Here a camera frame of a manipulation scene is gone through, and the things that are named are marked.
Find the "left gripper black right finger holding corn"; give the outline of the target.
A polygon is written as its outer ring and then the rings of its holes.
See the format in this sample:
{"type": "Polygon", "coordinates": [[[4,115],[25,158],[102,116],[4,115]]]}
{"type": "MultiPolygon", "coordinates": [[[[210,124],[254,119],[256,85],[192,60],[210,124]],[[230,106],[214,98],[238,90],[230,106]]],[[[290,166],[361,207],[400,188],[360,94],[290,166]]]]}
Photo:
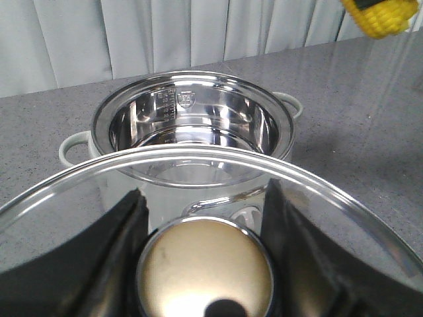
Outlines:
{"type": "Polygon", "coordinates": [[[355,4],[359,10],[364,10],[378,4],[380,0],[355,0],[355,4]]]}

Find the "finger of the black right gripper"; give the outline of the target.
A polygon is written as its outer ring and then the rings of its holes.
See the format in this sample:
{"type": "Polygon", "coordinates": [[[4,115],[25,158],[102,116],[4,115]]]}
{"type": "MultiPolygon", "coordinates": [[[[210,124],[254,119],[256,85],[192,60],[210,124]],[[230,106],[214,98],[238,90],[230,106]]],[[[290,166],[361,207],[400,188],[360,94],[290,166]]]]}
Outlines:
{"type": "Polygon", "coordinates": [[[286,199],[275,179],[266,187],[262,242],[275,271],[274,316],[422,315],[422,292],[331,240],[286,199]]]}

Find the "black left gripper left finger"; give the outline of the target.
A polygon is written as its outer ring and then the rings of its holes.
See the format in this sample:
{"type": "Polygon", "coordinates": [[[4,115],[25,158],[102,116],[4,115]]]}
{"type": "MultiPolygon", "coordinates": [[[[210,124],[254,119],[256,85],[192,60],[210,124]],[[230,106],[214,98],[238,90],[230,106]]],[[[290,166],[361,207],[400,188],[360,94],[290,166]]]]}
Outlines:
{"type": "Polygon", "coordinates": [[[141,316],[135,267],[148,215],[132,190],[71,240],[2,273],[1,315],[141,316]]]}

